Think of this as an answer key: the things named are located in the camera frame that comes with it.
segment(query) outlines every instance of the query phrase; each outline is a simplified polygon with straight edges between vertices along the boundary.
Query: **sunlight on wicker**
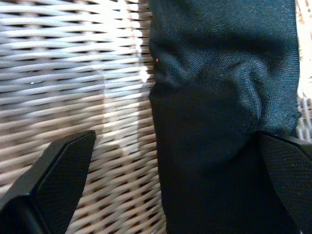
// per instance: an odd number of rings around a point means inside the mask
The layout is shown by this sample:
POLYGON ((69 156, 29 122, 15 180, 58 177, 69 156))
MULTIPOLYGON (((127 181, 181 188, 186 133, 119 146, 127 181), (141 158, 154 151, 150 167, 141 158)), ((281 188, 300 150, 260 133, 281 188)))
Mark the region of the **sunlight on wicker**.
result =
POLYGON ((163 233, 145 0, 0 0, 0 196, 60 137, 94 129, 67 233, 163 233))
POLYGON ((298 136, 312 142, 312 0, 296 0, 297 28, 300 45, 299 111, 302 117, 298 136))

